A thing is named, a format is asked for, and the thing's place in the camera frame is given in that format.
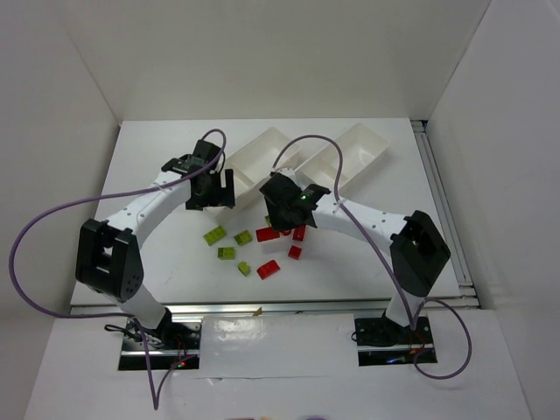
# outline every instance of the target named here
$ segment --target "white floor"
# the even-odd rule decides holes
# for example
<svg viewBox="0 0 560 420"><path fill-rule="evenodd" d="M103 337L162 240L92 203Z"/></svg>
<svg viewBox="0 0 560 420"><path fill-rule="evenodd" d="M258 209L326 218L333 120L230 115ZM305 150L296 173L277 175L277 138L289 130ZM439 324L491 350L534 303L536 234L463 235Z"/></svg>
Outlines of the white floor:
<svg viewBox="0 0 560 420"><path fill-rule="evenodd" d="M164 385L157 412L151 407L146 373L116 370L121 338L103 331L109 320L57 320L25 420L301 420L314 416L328 420L529 420L529 410L495 313L470 310L461 311L461 315L471 330L474 350L471 365L449 381L424 378L410 365L354 365L342 373L336 367L347 365L345 357L333 357L328 368L318 363L324 369L313 377L305 377L305 371L283 378L205 378L200 377L200 372L183 371L173 374ZM450 373L465 358L465 337L448 311L432 311L430 322L438 364L425 369L434 374ZM293 334L302 332L301 328L291 330ZM336 348L342 348L340 339L335 341ZM309 340L300 342L302 346L312 345ZM347 346L346 351L355 357L355 345ZM260 357L273 362L290 355L276 346ZM238 359L235 370L246 367L249 371L258 366L253 359ZM155 373L156 382L163 374Z"/></svg>
<svg viewBox="0 0 560 420"><path fill-rule="evenodd" d="M439 225L431 190L410 121L399 119L304 119L124 122L111 161L103 193L147 186L170 158L189 153L197 139L217 127L227 134L227 153L235 152L266 129L276 127L288 137L322 134L332 138L363 123L390 141L390 146L368 170L367 182L352 186L350 200L380 210L412 214L419 209ZM220 143L219 136L210 138ZM322 143L302 143L309 156ZM103 219L124 207L127 199L100 203L96 218ZM257 200L226 226L230 234L220 246L234 246L233 235L264 228L263 199ZM308 228L300 261L287 256L290 238L237 248L237 261L216 258L202 235L215 228L200 212L178 208L152 234L142 249L144 284L163 303L274 302L391 298L394 287L373 251L362 241L329 231ZM276 259L281 270L262 281L256 268ZM247 261L253 274L243 277L239 261ZM437 280L432 296L459 295L451 263ZM78 283L73 305L106 305L108 301Z"/></svg>

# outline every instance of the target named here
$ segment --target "white wall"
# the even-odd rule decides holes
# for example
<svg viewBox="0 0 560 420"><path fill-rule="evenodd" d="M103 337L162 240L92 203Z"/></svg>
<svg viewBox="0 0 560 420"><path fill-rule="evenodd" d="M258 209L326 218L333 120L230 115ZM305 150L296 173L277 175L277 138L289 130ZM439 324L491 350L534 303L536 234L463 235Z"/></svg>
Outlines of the white wall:
<svg viewBox="0 0 560 420"><path fill-rule="evenodd" d="M119 119L427 118L489 0L56 0Z"/></svg>
<svg viewBox="0 0 560 420"><path fill-rule="evenodd" d="M55 13L42 0L0 3L0 256L43 209L98 193L116 139L116 119ZM83 207L47 220L19 254L29 294L67 307ZM23 418L53 321L25 306L0 273L0 407Z"/></svg>
<svg viewBox="0 0 560 420"><path fill-rule="evenodd" d="M557 418L560 0L493 0L428 126L479 293Z"/></svg>

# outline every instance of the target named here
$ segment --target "red block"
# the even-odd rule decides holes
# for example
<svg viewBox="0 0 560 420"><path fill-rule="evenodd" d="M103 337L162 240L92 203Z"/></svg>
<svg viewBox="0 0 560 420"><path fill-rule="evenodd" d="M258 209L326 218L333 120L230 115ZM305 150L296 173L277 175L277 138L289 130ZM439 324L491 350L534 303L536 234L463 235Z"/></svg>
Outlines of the red block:
<svg viewBox="0 0 560 420"><path fill-rule="evenodd" d="M290 251L288 251L288 257L293 258L294 260L298 260L299 256L301 256L301 248L292 245Z"/></svg>
<svg viewBox="0 0 560 420"><path fill-rule="evenodd" d="M280 234L275 232L272 227L265 227L263 229L256 230L256 241L257 242L264 242L270 241L271 239L279 238Z"/></svg>
<svg viewBox="0 0 560 420"><path fill-rule="evenodd" d="M300 227L296 227L294 229L293 240L303 242L304 237L305 237L305 225L300 226Z"/></svg>
<svg viewBox="0 0 560 420"><path fill-rule="evenodd" d="M270 260L266 264L256 269L256 272L258 273L261 280L264 280L266 277L272 276L279 270L280 266L278 266L278 263L274 260Z"/></svg>

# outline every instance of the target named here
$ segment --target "lime green lego brick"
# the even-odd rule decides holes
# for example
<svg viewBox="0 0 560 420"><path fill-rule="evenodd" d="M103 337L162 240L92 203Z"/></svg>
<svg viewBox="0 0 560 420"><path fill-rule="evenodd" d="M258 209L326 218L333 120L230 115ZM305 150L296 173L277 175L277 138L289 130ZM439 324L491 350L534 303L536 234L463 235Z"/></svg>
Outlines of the lime green lego brick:
<svg viewBox="0 0 560 420"><path fill-rule="evenodd" d="M239 271L246 277L249 275L249 273L251 272L251 268L249 267L249 265L244 262L241 261L239 264L237 264L237 268L239 269Z"/></svg>
<svg viewBox="0 0 560 420"><path fill-rule="evenodd" d="M221 260L234 260L235 259L235 248L218 248L218 258Z"/></svg>
<svg viewBox="0 0 560 420"><path fill-rule="evenodd" d="M237 242L237 244L241 247L243 245L253 241L253 236L249 233L248 230L244 230L240 234L237 234L236 236L234 236L234 238L235 238L235 241Z"/></svg>
<svg viewBox="0 0 560 420"><path fill-rule="evenodd" d="M222 226L218 226L216 229L213 229L205 234L204 239L208 245L214 245L220 239L225 238L227 234L228 232L226 232L226 229Z"/></svg>

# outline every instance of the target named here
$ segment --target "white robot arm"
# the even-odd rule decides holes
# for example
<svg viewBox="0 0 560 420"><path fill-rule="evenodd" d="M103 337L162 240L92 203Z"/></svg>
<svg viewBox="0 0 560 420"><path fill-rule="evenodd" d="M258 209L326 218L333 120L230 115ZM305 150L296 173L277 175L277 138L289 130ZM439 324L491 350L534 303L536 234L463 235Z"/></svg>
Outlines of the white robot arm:
<svg viewBox="0 0 560 420"><path fill-rule="evenodd" d="M428 214L393 214L340 198L320 185L299 186L292 169L271 174L260 189L276 231L302 225L335 230L364 241L363 232L340 208L342 202L379 249L391 256L396 281L414 315L438 279L451 253ZM410 324L403 299L396 294L385 317L400 327Z"/></svg>
<svg viewBox="0 0 560 420"><path fill-rule="evenodd" d="M215 164L194 178L179 182L208 164L220 152L212 143L199 140L192 155L174 158L162 167L148 192L106 220L90 219L80 230L76 278L103 293L125 313L135 316L148 334L173 343L182 325L172 323L170 311L143 286L144 268L140 248L153 230L175 208L187 209L235 205L233 171L225 170L226 186Z"/></svg>

